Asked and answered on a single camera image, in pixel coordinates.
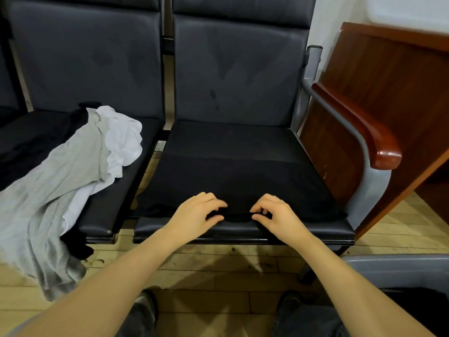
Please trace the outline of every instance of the person's left hand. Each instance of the person's left hand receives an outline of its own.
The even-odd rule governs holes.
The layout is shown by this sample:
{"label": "person's left hand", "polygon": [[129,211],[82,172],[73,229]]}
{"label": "person's left hand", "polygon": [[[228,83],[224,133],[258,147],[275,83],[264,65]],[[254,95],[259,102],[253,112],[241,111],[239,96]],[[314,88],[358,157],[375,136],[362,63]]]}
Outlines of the person's left hand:
{"label": "person's left hand", "polygon": [[182,203],[162,229],[179,248],[224,220],[222,215],[215,215],[208,220],[206,216],[213,210],[227,206],[226,202],[218,200],[212,193],[199,193]]}

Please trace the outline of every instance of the forearm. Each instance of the forearm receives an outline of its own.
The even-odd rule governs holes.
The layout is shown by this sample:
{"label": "forearm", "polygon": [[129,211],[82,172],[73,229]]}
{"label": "forearm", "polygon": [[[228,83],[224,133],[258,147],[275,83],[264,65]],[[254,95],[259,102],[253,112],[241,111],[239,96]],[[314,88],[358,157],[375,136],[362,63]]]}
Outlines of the forearm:
{"label": "forearm", "polygon": [[432,336],[312,234],[294,248],[315,271],[351,336]]}
{"label": "forearm", "polygon": [[178,246],[162,229],[86,279],[18,336],[112,337],[145,283]]}

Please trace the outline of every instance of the person's right arm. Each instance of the person's right arm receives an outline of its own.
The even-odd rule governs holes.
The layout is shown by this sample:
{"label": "person's right arm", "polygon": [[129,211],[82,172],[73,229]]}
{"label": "person's right arm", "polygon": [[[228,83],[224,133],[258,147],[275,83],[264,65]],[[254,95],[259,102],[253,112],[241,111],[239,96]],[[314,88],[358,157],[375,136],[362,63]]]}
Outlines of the person's right arm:
{"label": "person's right arm", "polygon": [[272,219],[260,214],[252,218],[293,247],[310,265],[352,337],[433,336],[311,234],[284,201],[265,194],[251,209],[252,213],[261,211],[272,213]]}

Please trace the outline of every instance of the chair backrest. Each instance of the chair backrest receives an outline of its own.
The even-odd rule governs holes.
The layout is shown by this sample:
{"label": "chair backrest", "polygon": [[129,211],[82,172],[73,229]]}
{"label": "chair backrest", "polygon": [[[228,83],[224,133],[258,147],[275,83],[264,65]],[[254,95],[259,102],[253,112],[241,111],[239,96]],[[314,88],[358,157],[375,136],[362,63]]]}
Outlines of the chair backrest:
{"label": "chair backrest", "polygon": [[31,102],[164,118],[160,0],[7,0]]}
{"label": "chair backrest", "polygon": [[0,16],[0,127],[26,113],[26,104],[8,43],[8,28]]}
{"label": "chair backrest", "polygon": [[180,120],[289,126],[315,0],[172,0]]}

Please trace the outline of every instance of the gray plastic bin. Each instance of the gray plastic bin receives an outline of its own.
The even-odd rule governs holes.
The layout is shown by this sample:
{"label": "gray plastic bin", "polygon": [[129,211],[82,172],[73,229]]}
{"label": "gray plastic bin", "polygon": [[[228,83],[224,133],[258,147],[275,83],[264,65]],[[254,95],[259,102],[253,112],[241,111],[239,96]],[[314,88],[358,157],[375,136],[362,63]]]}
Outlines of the gray plastic bin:
{"label": "gray plastic bin", "polygon": [[448,254],[344,256],[343,260],[379,289],[423,287],[449,298]]}

